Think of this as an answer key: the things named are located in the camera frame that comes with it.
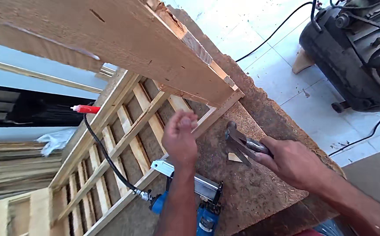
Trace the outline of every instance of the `nail gun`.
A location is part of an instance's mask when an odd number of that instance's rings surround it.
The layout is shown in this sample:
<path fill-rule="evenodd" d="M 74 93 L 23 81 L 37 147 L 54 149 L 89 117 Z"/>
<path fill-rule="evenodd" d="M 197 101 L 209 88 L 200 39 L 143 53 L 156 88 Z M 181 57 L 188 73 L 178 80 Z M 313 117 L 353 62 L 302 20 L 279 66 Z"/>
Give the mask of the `nail gun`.
<path fill-rule="evenodd" d="M 169 186 L 174 177 L 174 166 L 165 159 L 155 160 L 151 168 L 167 176 L 166 190 L 163 194 L 158 194 L 151 200 L 149 209 L 156 214 L 160 214 L 168 196 Z M 197 210 L 197 236 L 213 236 L 219 221 L 221 206 L 219 198 L 222 194 L 224 182 L 219 184 L 196 174 L 194 176 L 194 191 L 202 201 Z"/>

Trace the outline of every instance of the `plastic bag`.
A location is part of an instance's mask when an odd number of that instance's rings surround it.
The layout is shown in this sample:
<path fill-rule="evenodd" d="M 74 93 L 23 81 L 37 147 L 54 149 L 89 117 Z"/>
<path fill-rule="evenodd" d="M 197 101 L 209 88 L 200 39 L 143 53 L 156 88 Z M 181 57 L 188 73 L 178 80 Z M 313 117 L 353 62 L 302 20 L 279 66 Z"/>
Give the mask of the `plastic bag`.
<path fill-rule="evenodd" d="M 45 134 L 38 139 L 37 142 L 47 143 L 41 150 L 41 154 L 48 157 L 53 150 L 63 149 L 67 142 L 69 142 L 72 135 L 75 133 L 77 128 L 68 128 L 61 131 Z"/>

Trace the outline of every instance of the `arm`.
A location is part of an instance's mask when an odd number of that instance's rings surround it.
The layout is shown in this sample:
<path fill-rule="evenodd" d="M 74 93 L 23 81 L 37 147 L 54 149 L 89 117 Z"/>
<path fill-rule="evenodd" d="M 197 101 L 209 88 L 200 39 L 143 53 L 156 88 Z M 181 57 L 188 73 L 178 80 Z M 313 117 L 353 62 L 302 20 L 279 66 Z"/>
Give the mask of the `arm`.
<path fill-rule="evenodd" d="M 256 162 L 295 188 L 317 194 L 344 215 L 360 235 L 380 235 L 380 203 L 362 193 L 300 142 L 261 140 L 273 153 L 257 153 Z"/>
<path fill-rule="evenodd" d="M 174 165 L 174 178 L 162 209 L 155 236 L 195 236 L 194 174 L 197 145 L 191 134 L 197 116 L 178 111 L 165 127 L 162 145 Z"/>

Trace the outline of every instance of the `hand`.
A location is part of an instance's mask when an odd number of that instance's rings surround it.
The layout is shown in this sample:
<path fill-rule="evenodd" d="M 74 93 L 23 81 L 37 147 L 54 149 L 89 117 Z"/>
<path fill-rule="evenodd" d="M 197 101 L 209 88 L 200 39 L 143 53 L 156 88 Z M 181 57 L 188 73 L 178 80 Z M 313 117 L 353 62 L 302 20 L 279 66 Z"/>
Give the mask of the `hand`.
<path fill-rule="evenodd" d="M 317 193 L 334 171 L 301 142 L 265 137 L 261 142 L 274 155 L 256 153 L 255 161 L 271 169 L 280 179 L 301 190 Z"/>
<path fill-rule="evenodd" d="M 175 169 L 194 168 L 197 161 L 196 139 L 191 131 L 197 126 L 197 115 L 177 111 L 165 126 L 162 146 Z"/>

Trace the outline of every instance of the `white tile floor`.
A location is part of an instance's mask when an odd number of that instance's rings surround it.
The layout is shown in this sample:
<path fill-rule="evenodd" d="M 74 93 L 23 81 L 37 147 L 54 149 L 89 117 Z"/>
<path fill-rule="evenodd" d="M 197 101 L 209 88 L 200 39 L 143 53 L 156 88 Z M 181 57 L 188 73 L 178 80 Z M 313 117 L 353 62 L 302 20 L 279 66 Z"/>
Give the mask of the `white tile floor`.
<path fill-rule="evenodd" d="M 187 11 L 219 50 L 239 59 L 260 45 L 305 0 L 165 0 Z M 238 62 L 257 87 L 263 88 L 318 146 L 330 154 L 368 136 L 380 113 L 347 110 L 331 103 L 343 98 L 312 66 L 295 75 L 291 71 L 300 49 L 299 36 L 308 24 L 311 5 L 301 8 L 259 50 Z M 375 135 L 332 156 L 345 166 L 380 152 L 380 126 Z"/>

